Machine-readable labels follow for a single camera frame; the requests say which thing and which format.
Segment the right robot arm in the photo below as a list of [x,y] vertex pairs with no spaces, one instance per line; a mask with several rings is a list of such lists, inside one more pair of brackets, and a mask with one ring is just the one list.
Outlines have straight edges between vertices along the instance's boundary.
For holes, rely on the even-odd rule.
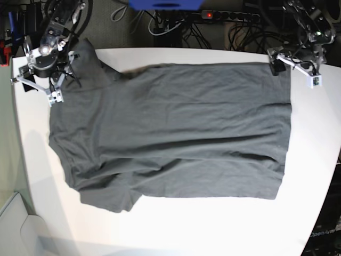
[[93,1],[47,1],[36,31],[23,39],[27,64],[19,69],[19,74],[33,83],[35,76],[48,78],[51,87],[52,80],[64,74],[81,85],[69,52],[87,27],[92,11]]

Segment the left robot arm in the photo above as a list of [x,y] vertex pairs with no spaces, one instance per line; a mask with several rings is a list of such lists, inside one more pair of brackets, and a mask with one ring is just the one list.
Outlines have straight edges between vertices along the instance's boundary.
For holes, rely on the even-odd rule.
[[267,50],[272,74],[278,76],[290,66],[311,79],[321,77],[324,46],[334,42],[334,27],[313,1],[283,1],[282,8],[297,23],[297,34],[294,41]]

